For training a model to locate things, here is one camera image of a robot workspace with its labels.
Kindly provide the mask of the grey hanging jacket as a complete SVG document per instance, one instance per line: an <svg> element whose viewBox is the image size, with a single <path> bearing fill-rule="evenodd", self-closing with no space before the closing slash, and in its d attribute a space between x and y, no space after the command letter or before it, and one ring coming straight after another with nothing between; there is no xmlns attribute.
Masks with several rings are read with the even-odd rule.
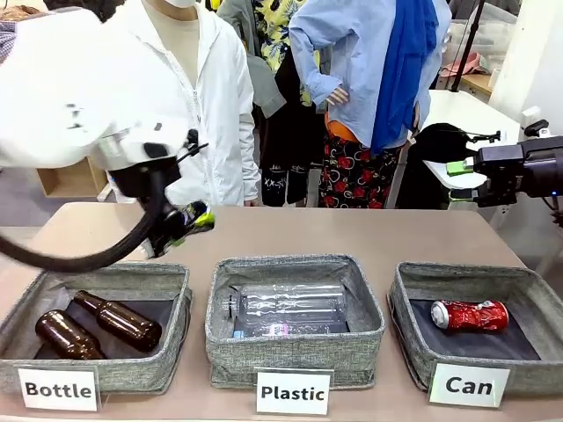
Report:
<svg viewBox="0 0 563 422"><path fill-rule="evenodd" d="M217 15L235 29L245 44L254 89L253 103L261 109L266 118L272 117L286 105L286 99L278 89L274 72L262 56L252 0L223 0Z"/></svg>

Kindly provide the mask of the crushed bottle purple label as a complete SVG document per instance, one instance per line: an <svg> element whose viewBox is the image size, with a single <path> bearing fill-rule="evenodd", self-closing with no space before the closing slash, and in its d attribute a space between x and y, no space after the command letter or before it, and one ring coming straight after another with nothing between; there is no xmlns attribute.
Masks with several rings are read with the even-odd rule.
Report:
<svg viewBox="0 0 563 422"><path fill-rule="evenodd" d="M242 324L236 323L233 338L287 337L296 335L298 330L285 323Z"/></svg>

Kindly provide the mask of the white Plastic label sign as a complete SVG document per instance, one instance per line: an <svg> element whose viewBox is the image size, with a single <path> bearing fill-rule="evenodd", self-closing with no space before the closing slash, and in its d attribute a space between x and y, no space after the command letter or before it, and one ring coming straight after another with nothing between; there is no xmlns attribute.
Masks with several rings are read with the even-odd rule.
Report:
<svg viewBox="0 0 563 422"><path fill-rule="evenodd" d="M332 369L256 367L256 412L324 417Z"/></svg>

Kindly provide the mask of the dark blue hanging cloth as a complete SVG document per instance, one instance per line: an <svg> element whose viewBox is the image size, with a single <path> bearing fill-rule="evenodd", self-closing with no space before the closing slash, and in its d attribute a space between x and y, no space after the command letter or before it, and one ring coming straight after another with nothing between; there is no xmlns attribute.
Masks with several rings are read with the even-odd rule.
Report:
<svg viewBox="0 0 563 422"><path fill-rule="evenodd" d="M373 155L388 149L403 128L413 126L420 74L436 47L437 27L432 0L396 0L370 147Z"/></svg>

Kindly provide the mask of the black stand pole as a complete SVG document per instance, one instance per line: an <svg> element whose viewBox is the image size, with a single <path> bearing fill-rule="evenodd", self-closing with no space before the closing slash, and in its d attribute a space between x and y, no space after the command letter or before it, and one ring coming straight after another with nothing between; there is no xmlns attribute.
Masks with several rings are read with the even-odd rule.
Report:
<svg viewBox="0 0 563 422"><path fill-rule="evenodd" d="M473 44L475 35L476 35L476 33L479 29L479 21L480 21L480 17L481 17L485 2L486 2L486 0L479 0L479 2L478 2L477 9L475 10L475 16L474 16L474 19L472 20L470 32L469 32L467 41L465 43L464 52L463 52L461 61L459 63L458 71L455 75L454 82L450 87L451 92L458 92L458 87L459 87L459 84L461 82L462 75L464 74L464 68L465 68L465 65L467 64L468 57L469 57L469 54L471 52L472 44Z"/></svg>

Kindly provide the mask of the grey basket labelled Bottle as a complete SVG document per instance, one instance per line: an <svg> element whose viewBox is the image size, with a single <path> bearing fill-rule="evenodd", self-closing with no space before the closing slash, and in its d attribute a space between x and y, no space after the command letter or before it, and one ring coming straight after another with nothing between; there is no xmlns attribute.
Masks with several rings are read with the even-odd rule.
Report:
<svg viewBox="0 0 563 422"><path fill-rule="evenodd" d="M156 394L168 389L190 323L189 271L177 264L125 262L92 273L42 272L0 322L0 390L19 389L18 369L85 367L96 369L104 394ZM123 302L163 328L157 347L137 352L99 327L73 302L85 290ZM36 335L38 318L51 309L67 311L100 342L104 360L63 360Z"/></svg>

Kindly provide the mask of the white Can label sign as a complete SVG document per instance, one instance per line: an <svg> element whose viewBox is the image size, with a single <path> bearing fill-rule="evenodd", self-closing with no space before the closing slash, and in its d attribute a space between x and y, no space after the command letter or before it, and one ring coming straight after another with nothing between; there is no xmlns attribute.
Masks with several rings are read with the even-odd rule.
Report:
<svg viewBox="0 0 563 422"><path fill-rule="evenodd" d="M509 369L438 363L428 390L433 404L499 408Z"/></svg>

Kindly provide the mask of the red floral black skirt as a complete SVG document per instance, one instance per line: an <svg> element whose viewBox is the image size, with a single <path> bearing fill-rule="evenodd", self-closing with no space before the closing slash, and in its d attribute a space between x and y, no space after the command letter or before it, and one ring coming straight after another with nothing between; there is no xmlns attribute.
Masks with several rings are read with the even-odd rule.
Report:
<svg viewBox="0 0 563 422"><path fill-rule="evenodd" d="M376 155L359 142L335 135L325 138L318 206L382 209L398 167L400 149Z"/></svg>

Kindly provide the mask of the crushed dark printed can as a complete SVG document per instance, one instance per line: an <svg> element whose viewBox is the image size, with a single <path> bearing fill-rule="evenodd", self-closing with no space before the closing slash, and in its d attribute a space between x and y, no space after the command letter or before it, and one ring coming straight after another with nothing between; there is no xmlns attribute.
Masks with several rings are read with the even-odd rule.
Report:
<svg viewBox="0 0 563 422"><path fill-rule="evenodd" d="M210 205L203 200L195 200L179 210L183 216L185 236L211 231L216 224Z"/></svg>

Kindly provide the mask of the grey basket labelled Can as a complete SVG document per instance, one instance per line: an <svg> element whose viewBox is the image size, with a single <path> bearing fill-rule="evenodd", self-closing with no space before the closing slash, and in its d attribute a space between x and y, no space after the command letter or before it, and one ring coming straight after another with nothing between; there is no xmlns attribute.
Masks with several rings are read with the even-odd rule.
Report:
<svg viewBox="0 0 563 422"><path fill-rule="evenodd" d="M442 330L435 301L502 302L508 327ZM438 363L510 370L511 395L563 395L563 300L531 270L502 266L401 262L387 295L408 370L428 391Z"/></svg>

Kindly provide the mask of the purple plaid cloth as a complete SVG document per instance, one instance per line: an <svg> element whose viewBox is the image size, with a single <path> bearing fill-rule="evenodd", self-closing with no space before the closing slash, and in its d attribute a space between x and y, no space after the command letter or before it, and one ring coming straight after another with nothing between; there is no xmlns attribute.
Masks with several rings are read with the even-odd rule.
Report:
<svg viewBox="0 0 563 422"><path fill-rule="evenodd" d="M0 65L7 59L17 38L17 23L0 21Z"/></svg>

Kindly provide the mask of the black bag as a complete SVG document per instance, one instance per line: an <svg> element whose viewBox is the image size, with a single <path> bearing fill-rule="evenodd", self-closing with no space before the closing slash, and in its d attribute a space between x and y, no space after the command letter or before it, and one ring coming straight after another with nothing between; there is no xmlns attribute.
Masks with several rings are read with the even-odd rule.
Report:
<svg viewBox="0 0 563 422"><path fill-rule="evenodd" d="M475 156L476 152L467 148L470 137L458 127L436 123L424 128L414 140L407 153L396 208L446 209L447 188L424 161L446 164Z"/></svg>

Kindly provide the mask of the orange garment under shirt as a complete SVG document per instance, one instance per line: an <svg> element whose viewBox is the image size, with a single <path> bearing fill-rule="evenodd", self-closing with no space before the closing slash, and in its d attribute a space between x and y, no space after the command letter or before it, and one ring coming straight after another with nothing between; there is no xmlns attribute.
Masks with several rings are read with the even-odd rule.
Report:
<svg viewBox="0 0 563 422"><path fill-rule="evenodd" d="M354 133L337 120L327 120L325 126L330 136L339 137L347 142L358 142Z"/></svg>

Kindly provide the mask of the brown glass bottle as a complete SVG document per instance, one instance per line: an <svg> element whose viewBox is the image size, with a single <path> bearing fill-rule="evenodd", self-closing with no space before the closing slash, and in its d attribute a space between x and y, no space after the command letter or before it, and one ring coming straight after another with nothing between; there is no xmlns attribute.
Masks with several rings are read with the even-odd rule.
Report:
<svg viewBox="0 0 563 422"><path fill-rule="evenodd" d="M74 295L74 302L88 311L97 324L139 352L154 350L162 336L161 325L118 301L108 301L85 290Z"/></svg>
<svg viewBox="0 0 563 422"><path fill-rule="evenodd" d="M46 312L39 317L34 330L62 359L106 359L99 340L64 310Z"/></svg>

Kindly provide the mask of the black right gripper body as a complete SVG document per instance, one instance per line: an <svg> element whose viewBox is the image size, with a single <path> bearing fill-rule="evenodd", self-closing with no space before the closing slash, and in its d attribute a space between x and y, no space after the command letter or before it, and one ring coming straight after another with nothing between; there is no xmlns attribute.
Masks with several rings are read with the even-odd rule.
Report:
<svg viewBox="0 0 563 422"><path fill-rule="evenodd" d="M531 198L563 196L563 136L531 139L521 147L521 191Z"/></svg>

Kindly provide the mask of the white side table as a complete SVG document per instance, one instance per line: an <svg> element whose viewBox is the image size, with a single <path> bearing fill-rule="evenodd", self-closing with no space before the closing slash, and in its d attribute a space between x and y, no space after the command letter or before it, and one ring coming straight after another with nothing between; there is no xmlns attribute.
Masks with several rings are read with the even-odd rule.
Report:
<svg viewBox="0 0 563 422"><path fill-rule="evenodd" d="M467 144L470 150L480 148L517 144L520 125L488 104L476 99L467 92L451 92L446 90L430 91L429 113L423 128L436 123L448 123L467 133L483 135L501 131L501 140L495 143L485 141ZM447 189L475 188L485 182L484 176L476 173L451 177L446 172L446 165L425 161L425 165Z"/></svg>

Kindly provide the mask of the crushed red can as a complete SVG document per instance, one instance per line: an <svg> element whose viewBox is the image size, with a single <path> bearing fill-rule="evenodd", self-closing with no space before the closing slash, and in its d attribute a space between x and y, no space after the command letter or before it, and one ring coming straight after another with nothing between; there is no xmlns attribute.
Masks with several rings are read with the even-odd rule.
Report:
<svg viewBox="0 0 563 422"><path fill-rule="evenodd" d="M508 327L509 313L502 302L435 301L430 308L434 324L442 330L499 331Z"/></svg>

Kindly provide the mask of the wooden open box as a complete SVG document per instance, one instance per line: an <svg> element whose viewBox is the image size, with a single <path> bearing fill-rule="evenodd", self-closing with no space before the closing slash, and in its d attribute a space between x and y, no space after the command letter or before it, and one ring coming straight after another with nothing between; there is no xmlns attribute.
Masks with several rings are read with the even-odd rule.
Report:
<svg viewBox="0 0 563 422"><path fill-rule="evenodd" d="M37 169L48 198L98 198L108 186L106 173L90 159L56 169Z"/></svg>

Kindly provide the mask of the person in white jacket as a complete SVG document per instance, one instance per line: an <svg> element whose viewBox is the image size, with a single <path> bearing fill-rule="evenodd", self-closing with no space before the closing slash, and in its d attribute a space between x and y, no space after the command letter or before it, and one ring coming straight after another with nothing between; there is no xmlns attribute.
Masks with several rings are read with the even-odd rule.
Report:
<svg viewBox="0 0 563 422"><path fill-rule="evenodd" d="M179 119L208 143L179 163L168 200L244 206L258 199L253 87L234 28L198 2L180 9L166 0L126 0L105 25L126 115Z"/></svg>

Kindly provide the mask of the yellow floral garment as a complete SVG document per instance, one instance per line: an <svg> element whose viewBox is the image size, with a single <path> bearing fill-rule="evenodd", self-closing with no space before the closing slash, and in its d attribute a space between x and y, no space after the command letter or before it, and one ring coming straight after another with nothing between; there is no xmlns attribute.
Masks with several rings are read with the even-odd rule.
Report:
<svg viewBox="0 0 563 422"><path fill-rule="evenodd" d="M310 93L297 82L293 62L283 65L290 55L289 21L308 0L252 0L260 55L274 74L274 81L287 101L296 96L302 106L314 109Z"/></svg>

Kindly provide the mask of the large clear plastic bottle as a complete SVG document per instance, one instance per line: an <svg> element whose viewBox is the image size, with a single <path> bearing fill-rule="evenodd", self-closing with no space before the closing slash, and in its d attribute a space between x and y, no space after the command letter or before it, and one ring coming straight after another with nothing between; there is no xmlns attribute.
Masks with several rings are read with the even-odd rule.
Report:
<svg viewBox="0 0 563 422"><path fill-rule="evenodd" d="M285 323L295 327L297 335L349 331L347 289L340 283L231 286L222 308L234 327Z"/></svg>

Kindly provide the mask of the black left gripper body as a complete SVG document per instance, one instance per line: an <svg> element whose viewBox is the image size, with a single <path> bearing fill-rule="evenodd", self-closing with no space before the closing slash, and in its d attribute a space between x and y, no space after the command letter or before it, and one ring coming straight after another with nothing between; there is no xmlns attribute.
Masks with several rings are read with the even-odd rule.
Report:
<svg viewBox="0 0 563 422"><path fill-rule="evenodd" d="M180 179L176 158L139 163L109 171L108 174L121 195L139 200L144 206L155 198L161 202L165 201L166 187Z"/></svg>

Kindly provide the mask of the white Bottle label sign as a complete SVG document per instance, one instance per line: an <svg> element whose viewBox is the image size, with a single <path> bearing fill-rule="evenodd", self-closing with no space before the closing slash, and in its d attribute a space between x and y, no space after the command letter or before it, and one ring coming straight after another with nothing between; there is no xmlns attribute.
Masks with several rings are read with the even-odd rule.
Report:
<svg viewBox="0 0 563 422"><path fill-rule="evenodd" d="M52 411L99 409L98 377L93 371L19 368L26 408Z"/></svg>

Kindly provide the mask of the black printed trousers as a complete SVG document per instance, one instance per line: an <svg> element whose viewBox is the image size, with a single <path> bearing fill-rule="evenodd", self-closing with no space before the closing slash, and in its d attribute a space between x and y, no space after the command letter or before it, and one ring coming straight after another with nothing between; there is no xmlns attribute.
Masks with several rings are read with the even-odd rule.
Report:
<svg viewBox="0 0 563 422"><path fill-rule="evenodd" d="M262 202L281 207L306 201L311 165L322 161L325 123L317 107L302 99L291 53L285 54L274 80L286 104L268 118L259 108L254 116L260 137Z"/></svg>

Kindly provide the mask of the black clamp mount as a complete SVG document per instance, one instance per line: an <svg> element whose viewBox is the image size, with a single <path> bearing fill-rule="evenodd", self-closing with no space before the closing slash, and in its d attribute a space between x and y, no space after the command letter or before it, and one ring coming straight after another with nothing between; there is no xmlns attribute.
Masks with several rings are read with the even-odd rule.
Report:
<svg viewBox="0 0 563 422"><path fill-rule="evenodd" d="M479 134L473 132L465 132L464 134L468 136L469 142L477 143L477 142L488 142L488 143L495 143L500 142L502 140L503 133L500 130L497 130L493 134Z"/></svg>

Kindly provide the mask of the mannequin in light blue shirt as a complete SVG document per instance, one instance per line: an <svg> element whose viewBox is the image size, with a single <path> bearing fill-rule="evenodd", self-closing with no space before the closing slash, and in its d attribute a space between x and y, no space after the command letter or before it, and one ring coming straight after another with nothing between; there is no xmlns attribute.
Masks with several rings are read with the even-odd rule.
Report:
<svg viewBox="0 0 563 422"><path fill-rule="evenodd" d="M430 86L451 21L447 0L432 2L437 43L420 74L413 126L403 128L388 149L403 145L428 116ZM308 0L289 22L296 70L313 103L326 103L327 119L345 125L369 150L395 13L396 0Z"/></svg>

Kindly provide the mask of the grey basket labelled Plastic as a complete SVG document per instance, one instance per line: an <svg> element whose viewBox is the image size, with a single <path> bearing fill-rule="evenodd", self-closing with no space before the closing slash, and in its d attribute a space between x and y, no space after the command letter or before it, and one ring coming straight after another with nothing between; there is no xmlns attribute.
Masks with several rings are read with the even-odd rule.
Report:
<svg viewBox="0 0 563 422"><path fill-rule="evenodd" d="M233 338L222 303L245 284L340 283L347 289L346 333ZM358 261L345 254L227 258L213 274L205 319L210 381L217 388L249 389L256 367L332 369L333 389L375 383L384 314Z"/></svg>

